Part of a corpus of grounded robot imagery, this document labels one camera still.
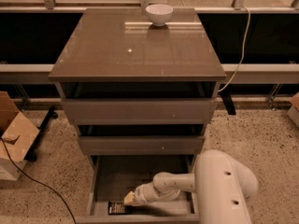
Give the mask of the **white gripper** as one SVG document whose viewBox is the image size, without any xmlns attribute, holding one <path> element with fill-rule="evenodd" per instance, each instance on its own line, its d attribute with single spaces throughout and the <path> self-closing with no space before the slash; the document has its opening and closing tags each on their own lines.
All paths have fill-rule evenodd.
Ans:
<svg viewBox="0 0 299 224">
<path fill-rule="evenodd" d="M 168 202 L 174 201 L 180 194 L 179 189 L 168 190 L 162 193 L 157 190 L 152 183 L 143 184 L 135 189 L 135 192 L 130 191 L 124 197 L 125 205 L 143 205 L 154 202 Z"/>
</svg>

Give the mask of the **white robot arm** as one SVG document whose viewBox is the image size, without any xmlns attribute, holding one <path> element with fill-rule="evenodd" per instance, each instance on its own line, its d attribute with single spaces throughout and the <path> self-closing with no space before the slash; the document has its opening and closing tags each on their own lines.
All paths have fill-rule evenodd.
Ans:
<svg viewBox="0 0 299 224">
<path fill-rule="evenodd" d="M 173 201 L 194 193 L 201 224 L 252 224 L 247 201 L 258 192 L 256 175 L 230 155 L 210 149 L 198 155 L 188 174 L 160 172 L 124 198 L 126 206 Z"/>
</svg>

